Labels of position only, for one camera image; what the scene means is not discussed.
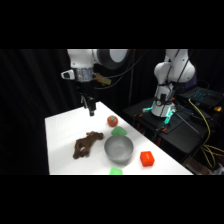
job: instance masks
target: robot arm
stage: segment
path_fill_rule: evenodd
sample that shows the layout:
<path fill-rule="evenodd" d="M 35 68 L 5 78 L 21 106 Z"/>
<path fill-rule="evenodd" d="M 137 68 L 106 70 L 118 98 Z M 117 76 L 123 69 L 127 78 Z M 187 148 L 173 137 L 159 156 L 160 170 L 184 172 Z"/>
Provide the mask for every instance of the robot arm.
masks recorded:
<path fill-rule="evenodd" d="M 171 82 L 186 83 L 195 74 L 195 67 L 189 61 L 188 49 L 167 49 L 165 61 L 155 68 L 158 87 L 152 113 L 158 117 L 168 117 L 169 112 L 175 109 L 172 103 L 175 90 Z"/>
<path fill-rule="evenodd" d="M 96 103 L 94 99 L 93 74 L 94 64 L 108 69 L 118 69 L 128 56 L 128 49 L 68 49 L 71 70 L 63 72 L 62 78 L 75 80 L 81 94 L 82 103 L 94 116 Z"/>

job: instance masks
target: metal bowl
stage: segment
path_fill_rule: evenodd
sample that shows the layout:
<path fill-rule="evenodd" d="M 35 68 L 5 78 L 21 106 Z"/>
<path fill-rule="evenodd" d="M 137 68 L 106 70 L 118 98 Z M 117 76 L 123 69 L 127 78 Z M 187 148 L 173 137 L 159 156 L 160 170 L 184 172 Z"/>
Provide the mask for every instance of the metal bowl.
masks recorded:
<path fill-rule="evenodd" d="M 104 148 L 107 156 L 112 161 L 118 163 L 128 161 L 134 151 L 132 141 L 128 137 L 122 135 L 108 138 Z"/>

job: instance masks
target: cable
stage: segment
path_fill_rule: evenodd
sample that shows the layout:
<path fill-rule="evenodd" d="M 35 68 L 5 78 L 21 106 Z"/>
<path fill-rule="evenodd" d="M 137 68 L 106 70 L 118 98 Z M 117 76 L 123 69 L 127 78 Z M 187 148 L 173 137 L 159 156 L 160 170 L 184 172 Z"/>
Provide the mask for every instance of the cable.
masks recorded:
<path fill-rule="evenodd" d="M 205 80 L 198 80 L 198 82 L 204 82 L 204 83 L 206 83 L 206 84 L 207 84 L 207 88 L 205 88 L 205 89 L 209 89 L 209 88 L 210 88 L 209 83 L 208 83 L 208 82 L 206 82 Z"/>
<path fill-rule="evenodd" d="M 131 58 L 131 61 L 130 61 L 130 63 L 128 64 L 128 67 L 127 67 L 127 69 L 129 68 L 129 66 L 131 65 L 131 62 L 132 62 L 132 60 L 133 60 L 133 57 L 134 57 L 134 55 L 132 56 L 132 58 Z M 115 86 L 115 85 L 117 85 L 117 83 L 118 82 L 120 82 L 121 81 L 121 79 L 123 78 L 123 75 L 117 80 L 117 82 L 115 82 L 113 85 L 111 85 L 111 86 L 107 86 L 107 87 L 103 87 L 103 88 L 94 88 L 94 89 L 96 89 L 96 90 L 104 90 L 104 89 L 109 89 L 109 88 L 111 88 L 111 87 L 113 87 L 113 86 Z"/>
<path fill-rule="evenodd" d="M 200 135 L 200 133 L 194 127 L 192 127 L 186 120 L 184 120 L 182 116 L 180 116 L 177 112 L 175 112 L 174 114 L 176 114 L 182 121 L 184 121 L 191 129 L 193 129 L 203 139 L 203 136 Z"/>
<path fill-rule="evenodd" d="M 209 138 L 210 138 L 210 136 L 211 136 L 211 130 L 210 130 L 210 127 L 209 127 L 209 125 L 208 125 L 207 120 L 205 119 L 205 117 L 204 117 L 204 115 L 201 113 L 201 111 L 198 109 L 198 107 L 196 107 L 196 106 L 191 102 L 190 99 L 189 99 L 189 102 L 190 102 L 190 104 L 196 109 L 196 111 L 202 116 L 202 118 L 203 118 L 203 120 L 205 121 L 205 124 L 206 124 L 206 126 L 207 126 L 207 128 L 208 128 L 208 137 L 207 137 L 207 139 L 205 140 L 205 142 L 201 145 L 201 147 L 200 147 L 199 149 L 202 150 L 202 152 L 203 152 L 203 154 L 204 154 L 204 156 L 205 156 L 205 158 L 206 158 L 206 160 L 207 160 L 209 166 L 210 166 L 211 168 L 214 168 L 215 165 L 216 165 L 216 161 L 215 161 L 215 157 L 214 157 L 214 155 L 216 155 L 216 156 L 224 156 L 224 155 L 213 153 L 213 152 L 211 151 L 211 149 L 215 149 L 215 150 L 220 151 L 220 152 L 222 152 L 222 153 L 224 153 L 224 151 L 221 150 L 221 149 L 218 149 L 218 148 L 216 148 L 216 147 L 213 147 L 213 146 L 210 146 L 210 145 L 206 145 L 206 143 L 208 142 L 208 140 L 209 140 Z M 206 152 L 208 152 L 209 154 L 211 154 L 211 157 L 212 157 L 212 159 L 213 159 L 214 166 L 211 165 L 211 163 L 210 163 L 210 161 L 209 161 L 209 159 L 208 159 L 208 157 L 207 157 L 207 155 L 206 155 Z"/>
<path fill-rule="evenodd" d="M 131 66 L 131 68 L 129 68 L 128 70 L 126 70 L 124 73 L 121 73 L 120 75 L 114 75 L 114 76 L 110 76 L 110 77 L 106 77 L 107 79 L 113 79 L 113 78 L 117 78 L 117 77 L 120 77 L 120 76 L 122 76 L 122 75 L 124 75 L 124 74 L 126 74 L 127 72 L 129 72 L 132 68 L 134 68 L 135 67 L 135 65 L 137 65 L 138 64 L 138 62 L 147 54 L 149 52 L 149 50 L 147 50 L 139 59 L 138 59 L 138 61 L 134 64 L 134 65 L 132 65 Z"/>
<path fill-rule="evenodd" d="M 178 83 L 179 83 L 179 81 L 180 81 L 182 75 L 184 74 L 185 68 L 187 67 L 187 64 L 188 64 L 188 62 L 190 61 L 190 59 L 191 59 L 193 53 L 194 53 L 194 49 L 193 49 L 193 51 L 191 52 L 190 57 L 187 59 L 187 62 L 186 62 L 185 66 L 184 66 L 184 68 L 183 68 L 183 70 L 182 70 L 182 72 L 181 72 L 181 74 L 180 74 L 180 76 L 179 76 L 179 78 L 178 78 L 178 80 L 177 80 L 176 87 L 177 87 L 177 85 L 178 85 Z"/>

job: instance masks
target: black background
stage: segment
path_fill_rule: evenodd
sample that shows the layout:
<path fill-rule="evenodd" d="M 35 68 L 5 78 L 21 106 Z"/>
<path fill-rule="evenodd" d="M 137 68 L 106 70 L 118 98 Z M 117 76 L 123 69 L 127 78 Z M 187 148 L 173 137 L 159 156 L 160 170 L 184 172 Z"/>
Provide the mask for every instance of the black background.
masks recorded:
<path fill-rule="evenodd" d="M 137 49 L 136 60 L 145 51 Z M 135 66 L 130 101 L 131 71 L 115 87 L 96 90 L 96 99 L 123 117 L 124 108 L 154 96 L 154 68 L 164 58 L 165 49 L 150 49 Z M 130 59 L 116 71 L 98 65 L 95 72 L 119 74 Z M 195 49 L 191 61 L 199 79 L 224 92 L 223 49 Z M 81 107 L 76 83 L 60 76 L 69 69 L 66 49 L 0 49 L 0 173 L 49 174 L 44 119 Z M 223 134 L 216 139 L 221 148 Z"/>

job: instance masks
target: black cable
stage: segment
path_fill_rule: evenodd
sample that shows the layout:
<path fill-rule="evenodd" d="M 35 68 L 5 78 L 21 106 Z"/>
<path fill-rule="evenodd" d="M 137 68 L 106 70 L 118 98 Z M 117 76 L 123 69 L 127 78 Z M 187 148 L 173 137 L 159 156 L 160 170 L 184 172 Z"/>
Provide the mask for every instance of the black cable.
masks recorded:
<path fill-rule="evenodd" d="M 183 68 L 183 70 L 182 70 L 182 72 L 181 72 L 181 74 L 180 74 L 180 77 L 179 77 L 179 79 L 177 80 L 176 86 L 178 85 L 178 83 L 179 83 L 179 81 L 180 81 L 182 75 L 184 74 L 185 68 L 187 67 L 187 64 L 188 64 L 188 62 L 190 61 L 190 59 L 191 59 L 193 53 L 194 53 L 194 50 L 191 52 L 190 57 L 187 59 L 187 62 L 186 62 L 185 66 L 184 66 L 184 68 Z"/>
<path fill-rule="evenodd" d="M 192 130 L 194 130 L 203 139 L 203 136 L 199 133 L 199 131 L 197 131 L 193 126 L 191 126 L 181 115 L 179 115 L 176 112 L 174 112 L 174 114 L 176 114 L 182 121 L 184 121 Z"/>
<path fill-rule="evenodd" d="M 129 72 L 132 68 L 134 68 L 135 67 L 135 65 L 137 65 L 138 64 L 138 62 L 147 54 L 149 52 L 149 49 L 141 56 L 141 58 L 139 58 L 138 59 L 138 61 L 134 64 L 134 65 L 132 65 L 131 66 L 131 68 L 129 68 L 127 71 L 125 71 L 124 73 L 121 73 L 120 75 L 114 75 L 114 76 L 110 76 L 110 77 L 106 77 L 107 79 L 112 79 L 112 78 L 117 78 L 117 77 L 120 77 L 120 76 L 122 76 L 122 75 L 124 75 L 124 74 L 126 74 L 127 72 Z"/>
<path fill-rule="evenodd" d="M 206 83 L 206 84 L 207 84 L 207 88 L 205 88 L 205 89 L 209 89 L 209 88 L 210 88 L 209 83 L 208 83 L 208 82 L 206 82 L 205 80 L 198 80 L 198 82 L 204 82 L 204 83 Z"/>
<path fill-rule="evenodd" d="M 179 54 L 179 52 L 180 52 L 180 49 L 178 49 L 178 51 L 177 51 L 177 53 L 176 53 L 174 59 L 177 57 L 177 55 Z M 172 66 L 170 66 L 170 69 L 169 69 L 169 71 L 168 71 L 168 73 L 167 73 L 167 77 L 166 77 L 166 80 L 167 80 L 167 81 L 168 81 L 168 78 L 169 78 L 169 74 L 170 74 L 170 70 L 171 70 L 171 68 L 172 68 Z"/>
<path fill-rule="evenodd" d="M 131 61 L 130 61 L 130 63 L 128 64 L 128 67 L 127 67 L 127 69 L 129 68 L 129 66 L 131 65 L 131 62 L 132 62 L 132 60 L 133 60 L 133 57 L 134 57 L 134 55 L 132 56 L 132 58 L 131 58 Z M 109 89 L 109 88 L 111 88 L 111 87 L 113 87 L 113 86 L 115 86 L 118 82 L 120 82 L 121 81 L 121 79 L 123 78 L 123 75 L 117 80 L 117 82 L 115 82 L 113 85 L 111 85 L 111 86 L 107 86 L 107 87 L 103 87 L 103 88 L 94 88 L 94 89 L 96 89 L 96 90 L 104 90 L 104 89 Z"/>

